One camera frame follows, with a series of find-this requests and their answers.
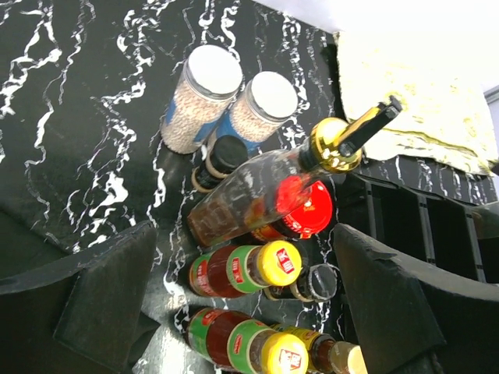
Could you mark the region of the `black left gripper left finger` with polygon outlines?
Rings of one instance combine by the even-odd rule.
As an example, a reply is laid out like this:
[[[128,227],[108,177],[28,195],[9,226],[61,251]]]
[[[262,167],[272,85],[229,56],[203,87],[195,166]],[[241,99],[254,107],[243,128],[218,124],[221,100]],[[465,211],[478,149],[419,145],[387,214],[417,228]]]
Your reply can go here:
[[[130,373],[158,323],[142,312],[157,230],[140,222],[1,279],[3,373]]]

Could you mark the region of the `yellow-label beige-cap bottle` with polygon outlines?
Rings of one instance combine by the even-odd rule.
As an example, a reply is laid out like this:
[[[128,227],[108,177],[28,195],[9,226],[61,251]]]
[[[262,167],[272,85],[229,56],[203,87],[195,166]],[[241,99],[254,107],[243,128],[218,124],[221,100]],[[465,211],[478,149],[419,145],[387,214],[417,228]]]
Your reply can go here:
[[[335,340],[331,335],[302,327],[271,325],[276,331],[298,337],[309,354],[308,373],[367,374],[361,347],[347,341]]]

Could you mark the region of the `glass oil bottle gold spout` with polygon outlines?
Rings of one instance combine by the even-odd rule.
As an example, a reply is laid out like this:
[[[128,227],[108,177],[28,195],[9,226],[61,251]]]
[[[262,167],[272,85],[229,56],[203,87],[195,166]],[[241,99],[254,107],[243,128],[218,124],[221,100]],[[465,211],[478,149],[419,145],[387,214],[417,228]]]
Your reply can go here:
[[[314,182],[356,169],[362,148],[402,110],[390,96],[353,123],[326,118],[300,146],[253,157],[191,209],[186,218],[191,235],[206,248],[283,218],[307,201]]]

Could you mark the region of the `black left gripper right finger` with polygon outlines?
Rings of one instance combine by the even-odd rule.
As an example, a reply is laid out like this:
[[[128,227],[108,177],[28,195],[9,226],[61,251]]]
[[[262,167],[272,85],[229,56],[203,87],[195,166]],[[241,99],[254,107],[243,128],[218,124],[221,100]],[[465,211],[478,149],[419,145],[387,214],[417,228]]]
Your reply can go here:
[[[496,373],[498,288],[345,224],[334,250],[370,373]]]

